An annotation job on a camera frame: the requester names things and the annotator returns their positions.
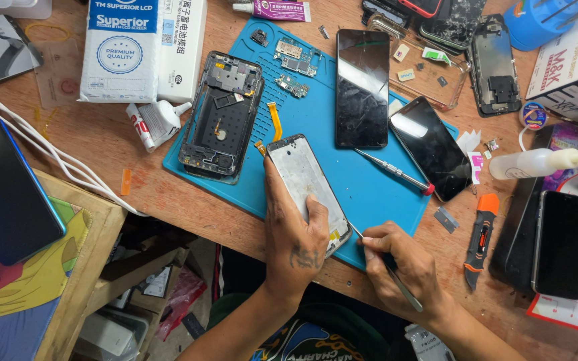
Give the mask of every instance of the blue silicone repair mat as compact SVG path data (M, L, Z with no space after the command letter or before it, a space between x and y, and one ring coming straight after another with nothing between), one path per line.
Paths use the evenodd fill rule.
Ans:
M269 45L263 47L250 39L255 29L267 32ZM268 102L276 102L278 115L283 127L283 137L302 133L309 140L323 172L327 176L333 192L341 204L345 216L361 231L376 226L386 220L393 220L408 234L413 235L427 207L429 197L400 178L386 173L374 163L354 152L352 149L339 149L334 145L335 115L335 75L336 60L323 55L317 64L317 74L313 78L281 68L280 59L274 59L277 41L282 37L293 38L303 49L311 46L288 31L261 19L251 18L231 47L229 54L260 64L265 78L265 89L258 108L242 172L236 185L192 176L184 171L177 160L182 143L182 129L173 146L166 154L164 166L209 192L241 207L254 215L264 218L267 209L263 177L262 155L253 145L259 139L268 144L274 136L274 127L269 115ZM291 75L298 82L310 87L304 98L294 98L278 87L274 79L280 74ZM390 102L398 98L402 103L407 100L390 92ZM446 123L454 138L458 130ZM386 160L401 168L406 174L423 180L420 171L392 131L388 144L380 150L368 150L367 153ZM345 242L334 255L350 265L365 269L365 255L356 245L356 236Z

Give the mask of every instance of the red plastic bag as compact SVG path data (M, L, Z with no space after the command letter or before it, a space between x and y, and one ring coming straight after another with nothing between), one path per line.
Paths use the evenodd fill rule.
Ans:
M166 341L169 333L182 323L193 301L197 300L206 289L207 285L201 278L191 272L188 267L182 267L180 277L175 282L175 287L165 307L165 310L171 307L173 311L160 323L156 337Z

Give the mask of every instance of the orange utility knife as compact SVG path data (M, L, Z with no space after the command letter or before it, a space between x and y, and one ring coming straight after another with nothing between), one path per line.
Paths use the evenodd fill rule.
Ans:
M487 245L492 235L492 224L498 212L498 197L494 193L481 196L478 200L477 221L474 222L468 258L465 260L465 279L472 290L477 289L478 275L483 271L483 261L487 255Z

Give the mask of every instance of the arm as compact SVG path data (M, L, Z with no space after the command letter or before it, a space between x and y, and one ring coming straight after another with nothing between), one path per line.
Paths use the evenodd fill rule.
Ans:
M265 158L265 249L267 278L231 315L194 341L176 361L249 360L293 316L309 282L318 274L329 243L327 208L306 199L302 219L274 163Z
M371 227L365 232L367 275L378 297L390 311L432 332L462 360L525 360L515 349L479 323L436 279L434 257L394 222ZM394 256L396 274L422 304L416 312L385 269L382 253Z

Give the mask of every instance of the purple glue tube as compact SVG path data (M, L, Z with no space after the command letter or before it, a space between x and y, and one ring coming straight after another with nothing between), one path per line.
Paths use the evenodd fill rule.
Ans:
M253 0L250 4L233 4L233 10L248 12L269 20L311 22L309 3L280 0Z

